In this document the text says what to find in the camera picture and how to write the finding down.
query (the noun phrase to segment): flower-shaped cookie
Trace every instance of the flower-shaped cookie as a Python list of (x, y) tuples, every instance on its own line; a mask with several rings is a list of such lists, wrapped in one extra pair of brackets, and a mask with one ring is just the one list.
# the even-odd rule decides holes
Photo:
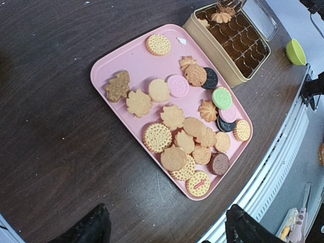
[(183, 115), (183, 110), (179, 109), (176, 105), (173, 105), (170, 107), (163, 107), (161, 119), (163, 120), (164, 125), (173, 131), (177, 128), (183, 127), (185, 117)]
[(136, 92), (130, 91), (126, 99), (126, 104), (129, 113), (135, 114), (138, 118), (142, 118), (144, 115), (149, 114), (150, 108), (152, 108), (151, 97), (144, 94), (140, 89)]

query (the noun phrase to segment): cable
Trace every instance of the cable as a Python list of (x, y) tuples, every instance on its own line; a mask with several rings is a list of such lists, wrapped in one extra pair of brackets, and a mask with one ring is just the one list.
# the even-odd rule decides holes
[(313, 18), (312, 18), (312, 14), (310, 14), (310, 21), (312, 21), (313, 25), (315, 26), (315, 28), (317, 29), (318, 33), (322, 36), (322, 38), (324, 39), (324, 35), (322, 33), (322, 31), (319, 29), (319, 27), (315, 24)]

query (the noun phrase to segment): pink tray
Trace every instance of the pink tray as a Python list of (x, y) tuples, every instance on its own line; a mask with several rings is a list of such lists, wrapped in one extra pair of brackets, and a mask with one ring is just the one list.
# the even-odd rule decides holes
[[(163, 34), (166, 36), (172, 45), (171, 52), (165, 57), (156, 57), (150, 54), (145, 46), (146, 39), (152, 34)], [(178, 42), (177, 37), (181, 37), (187, 40), (186, 45), (182, 45)], [(179, 108), (183, 109), (185, 117), (196, 117), (200, 119), (207, 127), (210, 127), (213, 131), (218, 131), (215, 123), (205, 122), (198, 112), (198, 107), (201, 104), (201, 100), (211, 100), (212, 91), (207, 91), (203, 88), (190, 87), (190, 91), (185, 98), (170, 98), (169, 102), (165, 103), (153, 103), (153, 107), (150, 110), (150, 114), (139, 119), (133, 114), (127, 111), (126, 100), (121, 99), (117, 103), (111, 103), (106, 98), (106, 92), (104, 87), (108, 84), (108, 80), (114, 78), (116, 73), (127, 70), (130, 74), (130, 88), (135, 91), (141, 89), (146, 94), (148, 89), (148, 84), (155, 78), (167, 79), (168, 76), (172, 74), (180, 74), (182, 72), (179, 66), (179, 60), (182, 56), (193, 56), (197, 59), (198, 65), (202, 67), (209, 67), (216, 71), (219, 82), (218, 86), (226, 87), (232, 97), (233, 106), (236, 108), (237, 119), (247, 120), (252, 128), (251, 120), (244, 111), (243, 107), (239, 103), (238, 99), (233, 94), (230, 87), (227, 85), (221, 74), (217, 71), (208, 57), (203, 53), (200, 47), (194, 42), (194, 40), (189, 36), (189, 34), (181, 27), (173, 24), (164, 25), (156, 30), (147, 33), (128, 44), (118, 48), (112, 53), (106, 55), (105, 57), (98, 60), (91, 70), (91, 81), (93, 86), (110, 106), (110, 108), (115, 112), (118, 118), (124, 123), (128, 130), (133, 134), (137, 141), (142, 145), (142, 147), (147, 151), (147, 153), (154, 159), (154, 161), (160, 166), (160, 168), (165, 172), (165, 174), (180, 188), (180, 190), (191, 200), (203, 200), (208, 197), (212, 191), (216, 188), (220, 180), (225, 176), (214, 176), (211, 174), (206, 166), (196, 165), (197, 170), (205, 171), (211, 179), (211, 187), (207, 194), (202, 197), (191, 196), (186, 189), (184, 181), (178, 181), (173, 179), (169, 172), (165, 170), (160, 162), (158, 161), (160, 155), (151, 153), (143, 144), (143, 133), (147, 126), (151, 123), (161, 122), (160, 113), (162, 107), (172, 104), (177, 105)], [(233, 135), (233, 132), (227, 133), (231, 139), (230, 150), (226, 153), (230, 159), (230, 168), (233, 166), (237, 158), (243, 152), (243, 150), (248, 145), (251, 137), (246, 142), (238, 142)]]

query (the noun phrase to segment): cookie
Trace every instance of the cookie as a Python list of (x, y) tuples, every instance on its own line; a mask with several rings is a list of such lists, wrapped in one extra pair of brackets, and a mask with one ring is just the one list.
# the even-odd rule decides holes
[(151, 124), (144, 132), (143, 142), (153, 153), (162, 153), (172, 143), (172, 134), (169, 128), (161, 123)]
[(188, 81), (181, 75), (172, 75), (168, 78), (171, 95), (174, 98), (183, 98), (189, 92)]
[(107, 99), (111, 102), (118, 102), (120, 98), (126, 98), (130, 90), (128, 83), (130, 75), (127, 71), (116, 74), (115, 78), (109, 80), (109, 84), (105, 87)]
[(216, 133), (214, 133), (212, 129), (207, 128), (206, 134), (196, 138), (196, 142), (200, 143), (202, 147), (213, 147), (216, 144)]
[(217, 120), (216, 106), (212, 103), (212, 101), (203, 100), (201, 102), (201, 106), (198, 108), (198, 111), (200, 112), (202, 119), (208, 123)]
[(188, 117), (184, 120), (183, 129), (187, 134), (195, 138), (202, 137), (206, 134), (205, 125), (193, 117)]
[(234, 106), (231, 106), (228, 110), (219, 109), (218, 112), (222, 120), (226, 123), (233, 123), (236, 121), (236, 110)]
[(204, 83), (202, 87), (205, 90), (213, 90), (214, 88), (216, 88), (216, 86), (218, 84), (218, 76), (217, 76), (216, 72), (213, 71), (211, 68), (204, 67), (204, 69), (206, 70), (206, 73), (207, 73), (207, 80), (206, 80), (206, 83)]
[(209, 176), (204, 171), (196, 171), (193, 176), (186, 181), (186, 188), (190, 195), (201, 197), (205, 195), (211, 186)]
[(179, 64), (181, 67), (181, 71), (185, 72), (189, 65), (197, 64), (197, 60), (195, 60), (192, 56), (182, 57), (182, 59), (179, 61)]
[(237, 121), (233, 133), (237, 141), (241, 141), (241, 142), (247, 141), (251, 135), (250, 124), (246, 120)]
[(185, 121), (183, 110), (179, 109), (176, 105), (163, 107), (161, 119), (163, 120), (163, 124), (169, 127), (171, 131), (182, 128)]
[(202, 86), (207, 80), (206, 70), (197, 64), (189, 65), (184, 72), (184, 76), (189, 84), (194, 87)]
[(175, 136), (174, 143), (183, 149), (183, 151), (187, 154), (193, 152), (194, 150), (194, 141), (193, 137), (188, 135), (184, 130), (178, 132)]
[(233, 131), (235, 126), (236, 126), (236, 122), (226, 123), (225, 121), (223, 121), (221, 117), (218, 117), (217, 119), (217, 127), (219, 128), (220, 131), (224, 133), (229, 133)]
[(232, 106), (232, 96), (230, 92), (225, 87), (220, 87), (213, 92), (213, 102), (214, 104), (222, 110), (228, 110)]
[(150, 113), (152, 108), (151, 97), (143, 93), (140, 89), (136, 92), (130, 91), (126, 99), (127, 110), (130, 114), (134, 114), (137, 118), (142, 118)]
[(196, 145), (192, 152), (192, 157), (196, 161), (198, 165), (207, 165), (208, 162), (211, 160), (212, 152), (210, 148), (201, 147)]
[(189, 180), (193, 176), (196, 170), (196, 164), (193, 157), (189, 154), (187, 154), (186, 157), (187, 157), (187, 162), (182, 169), (178, 171), (170, 171), (170, 175), (176, 180), (179, 181)]
[(152, 55), (161, 57), (169, 54), (171, 51), (171, 43), (164, 35), (153, 34), (147, 38), (146, 48)]
[(216, 176), (223, 176), (229, 168), (229, 159), (224, 153), (215, 153), (207, 165), (210, 173)]
[(216, 133), (216, 144), (215, 149), (221, 153), (225, 153), (229, 150), (229, 147), (231, 146), (231, 140), (229, 139), (229, 136), (226, 133), (218, 132)]
[(148, 94), (156, 103), (170, 99), (169, 85), (161, 78), (154, 79), (148, 86)]
[(178, 171), (182, 169), (187, 162), (185, 152), (173, 145), (171, 148), (166, 148), (161, 154), (161, 164), (168, 171)]

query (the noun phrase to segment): round dotted cookie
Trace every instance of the round dotted cookie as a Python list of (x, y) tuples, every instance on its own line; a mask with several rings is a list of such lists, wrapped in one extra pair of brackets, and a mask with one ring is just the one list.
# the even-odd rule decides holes
[(170, 171), (170, 175), (176, 180), (186, 181), (192, 177), (195, 169), (196, 169), (196, 165), (193, 157), (187, 154), (186, 165), (179, 171)]
[(209, 176), (203, 171), (196, 171), (193, 176), (186, 181), (187, 191), (195, 197), (205, 195), (211, 186)]
[(247, 141), (251, 135), (250, 124), (246, 120), (236, 122), (236, 127), (233, 131), (234, 137), (241, 142)]
[(153, 34), (146, 40), (147, 50), (155, 56), (167, 55), (171, 50), (171, 43), (164, 35)]
[(145, 130), (143, 142), (151, 152), (162, 153), (166, 147), (171, 145), (172, 134), (165, 125), (154, 123)]

